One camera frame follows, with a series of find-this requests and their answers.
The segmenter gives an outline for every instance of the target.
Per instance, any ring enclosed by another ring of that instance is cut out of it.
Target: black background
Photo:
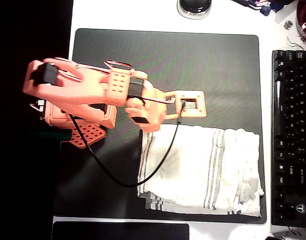
[[[0,1],[0,224],[3,238],[50,239],[60,143],[22,93],[28,63],[68,57],[73,0]]]

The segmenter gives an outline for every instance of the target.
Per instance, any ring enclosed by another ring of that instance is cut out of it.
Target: red object
[[[115,127],[116,107],[126,106],[129,118],[146,133],[158,131],[164,120],[178,118],[183,100],[196,105],[194,109],[183,110],[183,118],[206,117],[202,91],[163,92],[153,87],[145,72],[135,70],[127,63],[112,60],[104,63],[108,69],[63,58],[47,58],[43,62],[34,60],[27,68],[23,92],[46,100],[45,121],[61,129],[72,129],[70,142],[78,148],[86,146],[69,114],[78,117],[76,122],[89,145],[106,137],[101,125],[109,129]],[[129,95],[131,80],[135,80],[132,94],[138,93],[138,96]],[[166,104],[171,103],[175,104],[176,113],[168,115]],[[92,104],[105,104],[106,110]]]
[[[300,0],[297,4],[297,30],[306,41],[306,1]]]

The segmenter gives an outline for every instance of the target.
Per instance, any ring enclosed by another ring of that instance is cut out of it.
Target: computer mouse
[[[203,19],[211,9],[212,0],[178,0],[177,10],[186,18]]]

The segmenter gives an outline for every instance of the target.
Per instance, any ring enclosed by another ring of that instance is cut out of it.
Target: white desk
[[[179,15],[177,0],[75,0],[72,11],[69,59],[72,59],[75,32],[79,28],[161,32],[256,35],[259,38],[260,85],[265,171],[267,222],[239,223],[187,222],[191,240],[264,240],[271,232],[271,55],[272,50],[292,49],[286,37],[301,43],[296,27],[286,30],[269,16],[230,0],[213,0],[209,15],[201,20]],[[295,14],[287,18],[295,24]],[[73,218],[55,217],[54,221]],[[129,219],[85,218],[85,221],[138,222]]]

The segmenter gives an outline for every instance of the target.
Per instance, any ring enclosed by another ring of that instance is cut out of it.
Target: black cable
[[[69,114],[69,117],[71,118],[78,134],[80,135],[82,141],[84,142],[84,144],[86,145],[86,147],[88,148],[89,152],[91,153],[92,157],[95,159],[95,161],[97,162],[97,164],[103,169],[103,171],[115,182],[117,183],[118,185],[122,186],[122,187],[125,187],[125,188],[133,188],[133,187],[137,187],[137,186],[140,186],[144,183],[146,183],[148,180],[150,180],[156,173],[157,171],[160,169],[160,167],[162,166],[162,164],[164,163],[165,159],[167,158],[170,150],[171,150],[171,147],[173,145],[173,142],[174,142],[174,139],[175,139],[175,136],[177,134],[177,131],[178,131],[178,127],[179,127],[179,124],[181,123],[182,121],[182,110],[184,108],[184,101],[182,102],[182,108],[181,108],[181,111],[179,113],[179,116],[178,116],[178,119],[177,119],[177,124],[176,124],[176,129],[175,129],[175,132],[174,132],[174,135],[173,135],[173,139],[171,141],[171,144],[169,145],[164,157],[162,158],[161,162],[158,164],[158,166],[156,167],[156,169],[146,178],[144,179],[143,181],[140,181],[140,182],[137,182],[137,183],[134,183],[134,184],[125,184],[121,181],[119,181],[104,165],[103,163],[98,159],[98,157],[95,155],[95,153],[93,152],[92,148],[88,145],[88,141],[85,139],[77,121],[74,119],[74,117]]]

